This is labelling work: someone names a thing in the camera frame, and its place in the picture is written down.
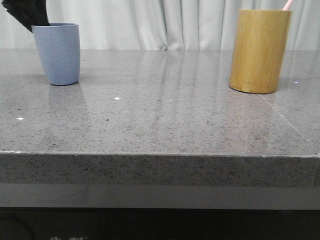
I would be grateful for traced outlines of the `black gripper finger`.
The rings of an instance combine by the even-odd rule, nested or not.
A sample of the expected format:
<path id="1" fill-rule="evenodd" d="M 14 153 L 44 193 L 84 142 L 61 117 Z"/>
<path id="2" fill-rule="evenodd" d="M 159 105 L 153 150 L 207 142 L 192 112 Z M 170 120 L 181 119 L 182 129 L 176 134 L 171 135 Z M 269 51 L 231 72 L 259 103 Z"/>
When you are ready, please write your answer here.
<path id="1" fill-rule="evenodd" d="M 32 26 L 50 26 L 46 2 L 46 0 L 3 0 L 1 4 L 32 33 Z"/>

